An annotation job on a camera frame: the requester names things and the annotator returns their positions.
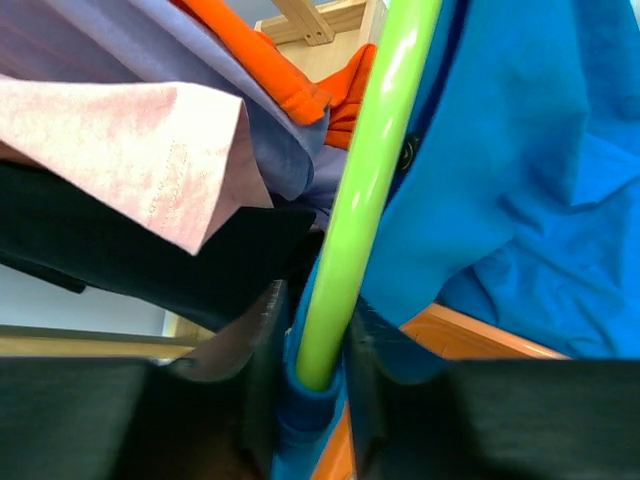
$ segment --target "blue fabric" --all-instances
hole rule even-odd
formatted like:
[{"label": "blue fabric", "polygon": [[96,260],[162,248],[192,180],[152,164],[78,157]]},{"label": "blue fabric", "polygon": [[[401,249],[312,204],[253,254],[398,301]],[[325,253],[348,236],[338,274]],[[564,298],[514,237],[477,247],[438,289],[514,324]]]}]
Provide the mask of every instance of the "blue fabric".
[{"label": "blue fabric", "polygon": [[[442,3],[433,39],[429,46],[429,55],[414,101],[414,108],[409,118],[408,132],[426,132],[431,123],[458,47],[468,5],[468,0]],[[394,176],[387,202],[393,199],[405,176],[404,173],[398,173]]]},{"label": "blue fabric", "polygon": [[640,357],[640,32],[628,2],[573,7],[588,116],[541,139],[502,207],[512,240],[441,298],[573,357]]},{"label": "blue fabric", "polygon": [[3,0],[0,26],[0,73],[10,76],[183,81],[242,97],[267,188],[293,200],[311,184],[311,159],[323,146],[328,112],[313,125],[296,125],[213,34],[169,2]]},{"label": "blue fabric", "polygon": [[336,427],[346,402],[340,365],[326,392],[313,392],[298,382],[295,363],[318,264],[314,266],[296,312],[284,354],[284,388],[278,408],[280,443],[274,454],[273,480],[307,480]]},{"label": "blue fabric", "polygon": [[362,287],[384,318],[455,276],[441,299],[501,328],[640,354],[639,39],[625,0],[470,2]]}]

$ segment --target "wooden board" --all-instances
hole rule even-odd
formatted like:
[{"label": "wooden board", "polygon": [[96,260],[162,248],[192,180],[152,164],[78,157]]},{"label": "wooden board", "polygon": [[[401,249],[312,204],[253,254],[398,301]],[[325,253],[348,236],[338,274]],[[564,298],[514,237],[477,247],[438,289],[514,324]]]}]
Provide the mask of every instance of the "wooden board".
[{"label": "wooden board", "polygon": [[0,326],[0,355],[173,359],[194,347],[195,342],[166,337]]},{"label": "wooden board", "polygon": [[[341,33],[360,29],[366,5],[367,0],[341,0],[318,5],[316,11],[335,33]],[[304,39],[304,34],[285,15],[260,20],[255,29],[271,38],[276,45]]]},{"label": "wooden board", "polygon": [[564,355],[441,305],[431,305],[403,331],[443,358],[547,358]]},{"label": "wooden board", "polygon": [[308,45],[333,41],[335,32],[311,0],[271,0]]}]

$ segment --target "orange shirt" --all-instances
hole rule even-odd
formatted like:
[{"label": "orange shirt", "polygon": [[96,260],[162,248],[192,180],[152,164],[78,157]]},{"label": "orange shirt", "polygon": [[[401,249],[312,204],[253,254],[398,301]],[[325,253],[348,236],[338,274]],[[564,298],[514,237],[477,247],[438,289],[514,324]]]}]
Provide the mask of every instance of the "orange shirt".
[{"label": "orange shirt", "polygon": [[349,147],[373,65],[375,45],[362,46],[342,70],[316,84],[281,55],[271,39],[249,27],[222,0],[172,1],[215,32],[293,121],[310,125],[320,120],[329,107],[325,143]]}]

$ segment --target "pink fabric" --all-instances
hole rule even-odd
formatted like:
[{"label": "pink fabric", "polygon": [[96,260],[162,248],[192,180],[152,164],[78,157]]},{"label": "pink fabric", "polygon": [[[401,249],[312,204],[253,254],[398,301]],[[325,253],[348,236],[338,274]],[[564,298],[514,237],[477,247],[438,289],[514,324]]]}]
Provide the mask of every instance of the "pink fabric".
[{"label": "pink fabric", "polygon": [[240,206],[272,206],[225,92],[0,77],[0,105],[0,141],[191,254]]}]

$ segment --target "lime green rod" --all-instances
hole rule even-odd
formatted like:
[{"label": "lime green rod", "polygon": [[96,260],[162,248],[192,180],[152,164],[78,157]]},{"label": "lime green rod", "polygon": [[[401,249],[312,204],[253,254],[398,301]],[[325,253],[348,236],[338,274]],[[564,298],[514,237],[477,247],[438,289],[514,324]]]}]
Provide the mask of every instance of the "lime green rod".
[{"label": "lime green rod", "polygon": [[296,363],[325,390],[353,314],[442,0],[394,0],[360,110]]}]

